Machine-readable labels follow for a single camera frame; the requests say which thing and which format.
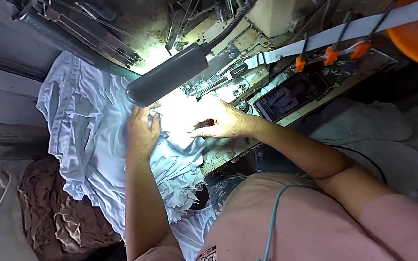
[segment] fabric pile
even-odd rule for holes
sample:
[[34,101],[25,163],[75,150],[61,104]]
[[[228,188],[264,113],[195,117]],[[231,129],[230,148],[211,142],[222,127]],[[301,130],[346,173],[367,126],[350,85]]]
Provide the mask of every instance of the fabric pile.
[[[383,170],[390,187],[418,199],[418,107],[402,113],[394,104],[339,98],[321,114],[309,116],[303,128],[312,125],[320,126],[311,138],[363,153]],[[381,177],[369,160],[353,151],[338,150]]]
[[25,240],[17,185],[32,160],[0,164],[0,260],[38,261]]
[[171,223],[171,230],[180,245],[183,257],[187,261],[196,260],[204,246],[204,239],[217,219],[210,202],[202,210],[188,210],[177,223]]
[[[99,206],[124,238],[126,120],[133,105],[125,96],[130,80],[98,70],[62,52],[41,86],[37,108],[48,122],[49,153],[60,161],[64,191]],[[204,183],[203,138],[190,138],[192,103],[178,89],[162,98],[162,135],[151,156],[151,170],[169,222],[181,219]]]
[[47,157],[30,164],[19,185],[26,240],[40,261],[81,260],[121,239],[88,198],[62,191],[64,183],[57,159]]

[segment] white elastic band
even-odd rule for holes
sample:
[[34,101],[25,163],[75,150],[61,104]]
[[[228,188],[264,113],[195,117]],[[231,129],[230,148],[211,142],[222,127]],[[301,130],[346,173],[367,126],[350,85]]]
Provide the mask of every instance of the white elastic band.
[[[372,15],[352,21],[343,35],[342,40],[367,36],[378,23],[382,15],[383,14]],[[377,32],[415,21],[418,21],[418,2],[392,10],[377,29]],[[344,24],[341,24],[310,37],[307,44],[307,51],[336,42],[344,26]],[[248,69],[256,68],[259,64],[270,64],[280,60],[282,57],[300,54],[303,46],[304,40],[301,40],[282,48],[265,52],[264,57],[266,61],[264,61],[264,57],[259,54],[258,57],[254,56],[244,62],[248,65]]]

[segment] green cord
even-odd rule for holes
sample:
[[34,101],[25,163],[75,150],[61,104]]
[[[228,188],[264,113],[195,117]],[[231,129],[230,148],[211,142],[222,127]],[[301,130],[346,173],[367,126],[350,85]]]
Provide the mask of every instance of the green cord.
[[277,195],[277,199],[275,199],[274,211],[272,212],[272,219],[270,221],[270,228],[269,228],[269,239],[267,240],[267,248],[266,248],[266,254],[264,256],[264,260],[261,260],[260,258],[258,258],[256,261],[267,261],[267,256],[269,255],[269,249],[270,249],[270,242],[272,240],[272,231],[274,230],[274,226],[275,226],[275,217],[277,216],[278,202],[280,201],[280,196],[282,195],[282,193],[288,187],[305,187],[305,188],[307,188],[308,186],[305,186],[305,185],[286,185],[285,187],[282,188],[282,190],[280,190],[280,192]]

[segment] left hand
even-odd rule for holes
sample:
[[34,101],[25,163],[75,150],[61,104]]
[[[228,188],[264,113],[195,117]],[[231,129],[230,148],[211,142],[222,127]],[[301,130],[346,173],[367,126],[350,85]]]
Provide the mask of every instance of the left hand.
[[161,133],[160,115],[156,113],[152,119],[151,127],[148,125],[150,109],[159,107],[154,103],[146,108],[135,106],[127,121],[128,127],[128,163],[146,161],[156,146],[157,139]]

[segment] hand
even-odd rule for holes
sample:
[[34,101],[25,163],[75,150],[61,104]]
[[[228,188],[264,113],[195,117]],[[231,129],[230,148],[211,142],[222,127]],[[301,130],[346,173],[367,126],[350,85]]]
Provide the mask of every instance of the hand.
[[151,128],[148,125],[149,110],[159,107],[154,103],[146,108],[135,106],[127,121],[128,127],[128,155],[127,162],[147,161],[156,146],[161,133],[159,113],[152,119]]
[[196,122],[193,126],[204,122],[205,127],[194,130],[191,136],[253,137],[259,120],[260,117],[246,114],[220,99],[203,98],[198,102]]

